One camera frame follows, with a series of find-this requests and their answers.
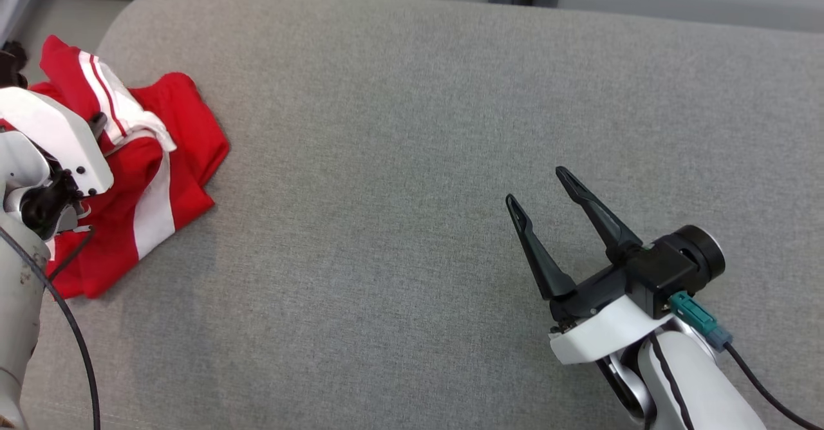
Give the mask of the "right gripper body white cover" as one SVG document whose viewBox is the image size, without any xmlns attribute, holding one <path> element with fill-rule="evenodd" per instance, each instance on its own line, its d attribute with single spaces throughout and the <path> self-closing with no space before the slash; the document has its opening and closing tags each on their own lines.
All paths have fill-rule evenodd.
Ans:
<svg viewBox="0 0 824 430">
<path fill-rule="evenodd" d="M 553 319 L 562 328 L 550 348 L 562 364 L 595 362 L 644 338 L 671 321 L 666 313 L 651 318 L 626 295 L 623 268 L 608 266 L 577 285 L 574 292 L 550 302 Z"/>
</svg>

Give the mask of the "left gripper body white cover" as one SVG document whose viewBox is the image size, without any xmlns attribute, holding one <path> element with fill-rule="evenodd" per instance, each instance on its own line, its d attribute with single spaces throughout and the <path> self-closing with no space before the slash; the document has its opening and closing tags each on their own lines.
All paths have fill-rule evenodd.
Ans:
<svg viewBox="0 0 824 430">
<path fill-rule="evenodd" d="M 90 125 L 54 99 L 28 89 L 1 90 L 2 119 L 43 149 L 63 169 L 70 169 L 83 196 L 102 194 L 114 174 Z"/>
</svg>

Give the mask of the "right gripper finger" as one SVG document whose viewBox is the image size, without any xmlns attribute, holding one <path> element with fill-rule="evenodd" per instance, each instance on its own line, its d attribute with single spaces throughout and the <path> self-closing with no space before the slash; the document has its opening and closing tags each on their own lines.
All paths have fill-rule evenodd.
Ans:
<svg viewBox="0 0 824 430">
<path fill-rule="evenodd" d="M 561 300 L 572 294 L 576 289 L 576 283 L 548 254 L 533 231 L 532 220 L 515 196 L 506 195 L 505 204 L 542 299 Z"/>
<path fill-rule="evenodd" d="M 604 243 L 605 254 L 611 263 L 620 263 L 642 247 L 642 240 L 569 169 L 556 167 L 556 176 L 569 198 L 585 211 Z"/>
</svg>

